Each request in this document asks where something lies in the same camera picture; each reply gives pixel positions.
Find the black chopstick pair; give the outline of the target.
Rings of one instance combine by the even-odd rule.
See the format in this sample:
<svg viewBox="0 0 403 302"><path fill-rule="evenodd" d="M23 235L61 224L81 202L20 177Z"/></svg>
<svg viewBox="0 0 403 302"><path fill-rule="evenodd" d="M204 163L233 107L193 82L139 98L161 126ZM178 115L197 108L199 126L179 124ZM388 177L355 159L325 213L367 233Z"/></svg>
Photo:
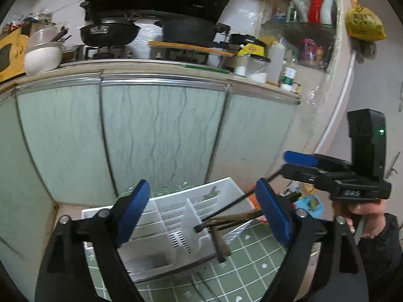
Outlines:
<svg viewBox="0 0 403 302"><path fill-rule="evenodd" d="M263 215L263 211L258 207L243 213L213 217L208 220L207 227L216 226L218 230L221 231L232 226L239 226L247 221L262 217Z"/></svg>

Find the brown wooden chopstick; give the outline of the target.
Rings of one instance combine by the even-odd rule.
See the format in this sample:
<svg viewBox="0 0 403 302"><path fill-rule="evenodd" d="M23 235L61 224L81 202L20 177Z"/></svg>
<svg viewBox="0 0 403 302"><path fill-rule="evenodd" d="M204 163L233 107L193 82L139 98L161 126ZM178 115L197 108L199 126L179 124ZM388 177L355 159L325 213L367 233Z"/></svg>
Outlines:
<svg viewBox="0 0 403 302"><path fill-rule="evenodd" d="M253 220L255 218L263 216L263 211L261 209L253 209L244 213L230 214L230 215L222 215L211 217L205 221L202 221L201 224L198 224L194 227L194 231L196 233L200 233L204 228L212 227L212 226L220 226L226 224L233 223L245 223L247 221Z"/></svg>

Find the white pipe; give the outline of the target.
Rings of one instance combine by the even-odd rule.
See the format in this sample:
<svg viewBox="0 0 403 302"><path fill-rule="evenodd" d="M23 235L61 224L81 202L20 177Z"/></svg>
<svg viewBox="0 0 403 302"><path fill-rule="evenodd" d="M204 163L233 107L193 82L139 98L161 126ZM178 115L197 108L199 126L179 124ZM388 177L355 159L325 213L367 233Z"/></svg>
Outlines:
<svg viewBox="0 0 403 302"><path fill-rule="evenodd" d="M329 119L329 122L326 126L326 129L324 130L324 133L314 150L315 154L324 155L328 151L339 129L340 123L344 118L344 114L346 111L354 79L354 63L356 61L356 58L357 58L357 51L353 50L350 56L346 77L343 81L342 90L338 97L335 108L333 109L333 112L331 114L331 118Z"/></svg>

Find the green label white bottle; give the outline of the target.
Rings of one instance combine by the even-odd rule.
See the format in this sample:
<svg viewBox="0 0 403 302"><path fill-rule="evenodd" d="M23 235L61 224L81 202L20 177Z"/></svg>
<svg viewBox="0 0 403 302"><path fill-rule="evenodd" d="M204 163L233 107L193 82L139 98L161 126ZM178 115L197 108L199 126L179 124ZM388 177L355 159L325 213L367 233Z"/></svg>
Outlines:
<svg viewBox="0 0 403 302"><path fill-rule="evenodd" d="M293 67L285 66L283 75L281 77L280 87L285 91L291 92L293 89L295 76L296 70Z"/></svg>

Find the green checked tablecloth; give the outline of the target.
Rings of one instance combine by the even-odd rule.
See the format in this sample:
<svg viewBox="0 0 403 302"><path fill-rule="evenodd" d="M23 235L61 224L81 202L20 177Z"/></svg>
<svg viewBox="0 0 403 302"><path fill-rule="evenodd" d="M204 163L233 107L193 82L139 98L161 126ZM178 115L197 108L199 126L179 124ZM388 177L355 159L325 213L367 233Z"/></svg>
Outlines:
<svg viewBox="0 0 403 302"><path fill-rule="evenodd" d="M271 229L253 221L230 243L231 256L204 263L184 275L137 284L144 301L260 301L286 249Z"/></svg>

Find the yellow plastic bag hanging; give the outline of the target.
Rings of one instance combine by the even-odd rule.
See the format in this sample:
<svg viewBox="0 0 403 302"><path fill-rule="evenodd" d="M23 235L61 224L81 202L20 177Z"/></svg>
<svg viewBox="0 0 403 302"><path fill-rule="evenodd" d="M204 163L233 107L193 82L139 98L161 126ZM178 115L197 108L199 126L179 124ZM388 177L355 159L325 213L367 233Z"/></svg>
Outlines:
<svg viewBox="0 0 403 302"><path fill-rule="evenodd" d="M351 3L352 8L345 17L347 34L366 42L385 40L387 35L381 19L357 0L351 0Z"/></svg>

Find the clear jar with white powder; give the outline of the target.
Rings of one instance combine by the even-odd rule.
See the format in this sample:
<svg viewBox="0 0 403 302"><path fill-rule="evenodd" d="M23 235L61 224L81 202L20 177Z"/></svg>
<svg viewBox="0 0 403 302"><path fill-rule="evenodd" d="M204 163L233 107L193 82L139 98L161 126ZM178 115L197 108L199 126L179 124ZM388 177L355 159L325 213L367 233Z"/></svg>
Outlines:
<svg viewBox="0 0 403 302"><path fill-rule="evenodd" d="M259 83L265 83L270 62L271 61L266 57L250 54L248 57L246 77Z"/></svg>

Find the white squeeze bottle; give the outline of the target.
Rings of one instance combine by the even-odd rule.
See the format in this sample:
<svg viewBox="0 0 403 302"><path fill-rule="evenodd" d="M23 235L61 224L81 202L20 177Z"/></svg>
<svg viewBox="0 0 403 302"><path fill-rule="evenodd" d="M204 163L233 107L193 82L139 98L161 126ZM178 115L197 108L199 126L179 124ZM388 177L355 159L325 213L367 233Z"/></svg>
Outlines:
<svg viewBox="0 0 403 302"><path fill-rule="evenodd" d="M277 41L271 45L268 51L270 63L268 65L267 81L274 85L279 83L279 77L283 66L283 58L286 47L281 41Z"/></svg>

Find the white plastic utensil holder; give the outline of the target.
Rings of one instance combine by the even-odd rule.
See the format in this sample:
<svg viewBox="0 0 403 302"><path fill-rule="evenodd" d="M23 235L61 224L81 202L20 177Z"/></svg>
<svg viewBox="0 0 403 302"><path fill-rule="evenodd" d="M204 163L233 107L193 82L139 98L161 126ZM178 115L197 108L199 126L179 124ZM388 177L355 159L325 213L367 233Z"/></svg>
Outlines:
<svg viewBox="0 0 403 302"><path fill-rule="evenodd" d="M229 177L151 198L132 233L118 250L135 284L187 271L215 257L210 233L195 226L242 190Z"/></svg>

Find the red bottle on shelf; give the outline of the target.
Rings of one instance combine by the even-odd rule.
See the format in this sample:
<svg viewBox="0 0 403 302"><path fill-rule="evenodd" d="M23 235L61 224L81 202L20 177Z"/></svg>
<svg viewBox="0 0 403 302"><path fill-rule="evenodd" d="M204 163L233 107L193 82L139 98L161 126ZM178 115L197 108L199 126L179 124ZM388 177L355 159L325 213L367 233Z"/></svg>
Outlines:
<svg viewBox="0 0 403 302"><path fill-rule="evenodd" d="M311 0L308 20L310 23L320 23L320 10L324 0Z"/></svg>

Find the wooden cutting board round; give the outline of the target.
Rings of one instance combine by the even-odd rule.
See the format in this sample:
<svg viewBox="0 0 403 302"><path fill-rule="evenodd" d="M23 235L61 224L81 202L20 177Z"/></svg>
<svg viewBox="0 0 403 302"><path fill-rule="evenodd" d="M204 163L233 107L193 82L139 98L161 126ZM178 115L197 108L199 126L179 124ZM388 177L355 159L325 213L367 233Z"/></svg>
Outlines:
<svg viewBox="0 0 403 302"><path fill-rule="evenodd" d="M203 46L195 46L191 44L180 44L180 43L173 43L173 42L158 42L158 41L149 41L149 46L159 47L159 48L177 48L181 50L188 50L188 51L197 51L202 53L209 53L213 55L219 55L222 57L234 57L234 53L221 51L217 48L208 48Z"/></svg>

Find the black cooking pot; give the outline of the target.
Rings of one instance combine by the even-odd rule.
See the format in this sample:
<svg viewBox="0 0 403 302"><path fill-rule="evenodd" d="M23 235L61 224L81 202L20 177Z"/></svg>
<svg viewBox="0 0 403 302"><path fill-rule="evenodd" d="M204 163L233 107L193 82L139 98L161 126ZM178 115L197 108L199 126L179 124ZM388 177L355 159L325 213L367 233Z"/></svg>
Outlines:
<svg viewBox="0 0 403 302"><path fill-rule="evenodd" d="M217 33L228 35L229 25L196 18L164 18L154 23L162 29L162 41L211 47Z"/></svg>

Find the yellow toy microwave box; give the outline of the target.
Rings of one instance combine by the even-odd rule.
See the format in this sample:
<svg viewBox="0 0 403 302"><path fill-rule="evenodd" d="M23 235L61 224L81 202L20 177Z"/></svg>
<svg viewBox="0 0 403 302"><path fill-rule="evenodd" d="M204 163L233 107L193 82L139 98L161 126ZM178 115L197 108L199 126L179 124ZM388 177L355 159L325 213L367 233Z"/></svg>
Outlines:
<svg viewBox="0 0 403 302"><path fill-rule="evenodd" d="M1 39L1 82L25 73L24 58L31 25L24 25Z"/></svg>

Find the black wok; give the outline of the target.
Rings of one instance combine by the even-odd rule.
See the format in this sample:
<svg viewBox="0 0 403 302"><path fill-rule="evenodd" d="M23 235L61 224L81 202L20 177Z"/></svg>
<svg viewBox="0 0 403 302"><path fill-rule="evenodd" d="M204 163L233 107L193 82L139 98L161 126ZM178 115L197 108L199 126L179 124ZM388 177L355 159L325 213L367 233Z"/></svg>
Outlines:
<svg viewBox="0 0 403 302"><path fill-rule="evenodd" d="M96 48L126 46L141 30L132 18L99 17L90 2L82 2L80 7L90 18L89 24L80 28L81 39L87 46Z"/></svg>

